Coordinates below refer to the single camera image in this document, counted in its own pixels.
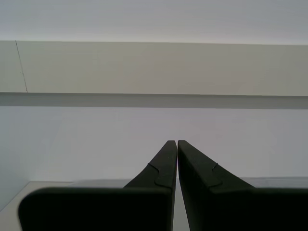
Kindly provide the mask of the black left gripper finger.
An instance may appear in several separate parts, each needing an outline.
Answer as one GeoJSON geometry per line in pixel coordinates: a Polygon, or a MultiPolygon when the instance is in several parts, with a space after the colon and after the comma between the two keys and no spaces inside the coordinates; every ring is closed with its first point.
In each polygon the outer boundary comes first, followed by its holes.
{"type": "Polygon", "coordinates": [[[173,228],[177,145],[167,141],[122,188],[48,187],[18,207],[24,231],[170,231],[173,228]]]}
{"type": "Polygon", "coordinates": [[[179,180],[192,231],[305,231],[305,188],[256,188],[187,141],[178,142],[179,180]]]}

